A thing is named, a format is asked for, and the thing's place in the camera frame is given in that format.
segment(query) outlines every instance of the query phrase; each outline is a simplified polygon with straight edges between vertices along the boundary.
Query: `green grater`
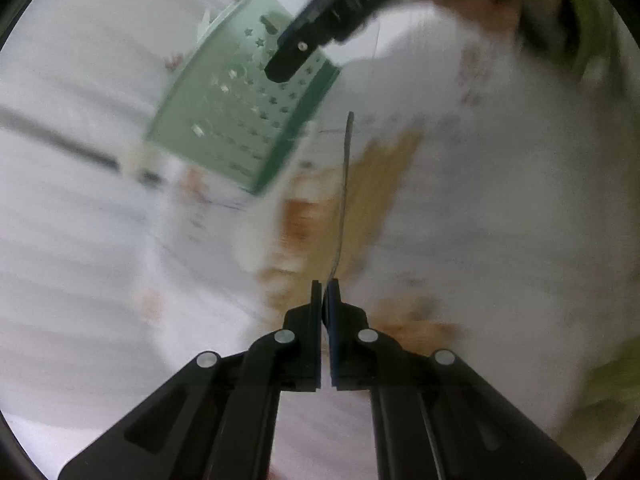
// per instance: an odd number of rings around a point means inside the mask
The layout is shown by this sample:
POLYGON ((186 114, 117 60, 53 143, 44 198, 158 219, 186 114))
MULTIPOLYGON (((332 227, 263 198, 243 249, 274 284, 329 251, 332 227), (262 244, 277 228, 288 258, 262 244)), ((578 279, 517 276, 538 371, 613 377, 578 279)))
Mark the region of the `green grater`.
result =
POLYGON ((315 52, 286 83, 264 67, 291 16, 277 0, 241 0, 211 23, 162 103, 147 139, 258 194, 338 75, 315 52))

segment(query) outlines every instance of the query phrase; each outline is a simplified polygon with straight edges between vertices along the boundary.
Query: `metal wire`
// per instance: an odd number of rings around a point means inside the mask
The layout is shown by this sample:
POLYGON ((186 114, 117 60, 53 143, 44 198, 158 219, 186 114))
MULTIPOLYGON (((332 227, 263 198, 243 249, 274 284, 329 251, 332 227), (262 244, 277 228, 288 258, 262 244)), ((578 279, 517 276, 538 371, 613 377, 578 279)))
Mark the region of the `metal wire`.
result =
POLYGON ((340 211, 338 213, 338 239, 335 247, 334 262, 331 266, 331 272, 324 284, 324 293, 329 282, 334 278, 335 271, 338 270, 340 264, 340 254, 342 253, 342 236, 344 234, 344 217, 347 209, 347 181, 349 178, 349 159, 351 153, 351 133, 353 132, 354 113, 349 112, 347 115, 347 126, 344 129, 344 156, 342 159, 342 184, 340 186, 340 211))

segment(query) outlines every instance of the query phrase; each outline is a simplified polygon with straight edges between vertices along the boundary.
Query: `brown stain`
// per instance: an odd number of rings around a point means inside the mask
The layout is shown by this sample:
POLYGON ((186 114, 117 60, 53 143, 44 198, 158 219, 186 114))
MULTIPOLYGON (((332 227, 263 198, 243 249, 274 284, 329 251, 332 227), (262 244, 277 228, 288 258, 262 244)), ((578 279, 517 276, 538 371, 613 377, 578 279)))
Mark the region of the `brown stain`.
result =
POLYGON ((180 180, 180 189, 188 196, 201 197, 207 190, 204 183, 204 170, 197 166, 190 166, 180 180))
MULTIPOLYGON (((366 259, 367 248, 383 224, 421 138, 420 133, 408 131, 399 136, 395 146, 381 145, 373 140, 359 160, 351 165, 342 253, 336 272, 338 279, 348 280, 366 259)), ((268 294, 268 305, 282 315, 291 305, 308 301, 312 280, 324 280, 328 275, 338 236, 339 202, 339 190, 334 188, 330 202, 319 207, 314 227, 302 229, 306 243, 304 247, 299 246, 298 256, 303 258, 300 270, 291 277, 290 285, 268 294)), ((303 217, 311 218, 312 215, 307 211, 303 217)), ((272 262, 282 256, 280 250, 277 252, 280 254, 272 258, 272 262)))
POLYGON ((160 295, 157 292, 148 292, 140 300, 142 318, 148 323, 160 321, 160 295))
POLYGON ((260 272, 259 278, 263 282, 270 282, 279 278, 293 278, 296 275, 295 270, 277 269, 268 267, 260 272))
POLYGON ((454 324, 427 319, 437 306, 435 298, 417 291, 383 298, 373 305, 369 325, 409 352, 431 355, 439 348, 448 348, 458 333, 454 324))
POLYGON ((291 198, 284 201, 280 246, 284 254, 303 254, 309 240, 321 227, 324 213, 331 211, 334 200, 308 202, 291 198))

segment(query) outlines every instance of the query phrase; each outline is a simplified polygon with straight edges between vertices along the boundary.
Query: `screw head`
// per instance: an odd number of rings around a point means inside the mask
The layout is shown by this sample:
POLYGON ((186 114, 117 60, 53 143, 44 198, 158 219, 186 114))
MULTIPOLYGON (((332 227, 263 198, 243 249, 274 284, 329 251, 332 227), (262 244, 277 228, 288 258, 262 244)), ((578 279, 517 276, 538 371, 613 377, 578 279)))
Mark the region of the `screw head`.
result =
POLYGON ((296 335, 291 330, 278 330, 273 338, 280 344, 291 343, 296 335))
POLYGON ((434 355, 434 359, 439 365, 449 366, 456 361, 456 356, 449 350, 438 350, 434 355))
POLYGON ((218 362, 218 356, 213 352, 203 352, 196 357, 196 364, 200 368, 211 368, 218 362))
POLYGON ((363 343, 373 343, 378 340, 378 332, 371 328, 364 328, 358 332, 358 339, 363 343))

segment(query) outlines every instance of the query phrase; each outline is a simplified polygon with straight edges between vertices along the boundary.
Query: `green object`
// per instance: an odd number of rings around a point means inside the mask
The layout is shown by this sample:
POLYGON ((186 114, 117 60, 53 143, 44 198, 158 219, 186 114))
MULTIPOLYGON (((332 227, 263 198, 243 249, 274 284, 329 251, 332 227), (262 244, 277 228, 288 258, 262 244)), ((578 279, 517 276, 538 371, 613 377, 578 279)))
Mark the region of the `green object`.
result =
POLYGON ((594 58, 616 60, 618 45, 612 5, 608 0, 570 0, 578 25, 578 50, 565 61, 582 76, 594 58))
POLYGON ((622 343, 613 360, 594 368, 587 377, 582 404, 609 399, 640 409, 640 336, 622 343))
POLYGON ((260 193, 339 70, 316 52, 287 83, 264 67, 291 16, 277 0, 241 0, 210 25, 152 123, 150 142, 260 193))

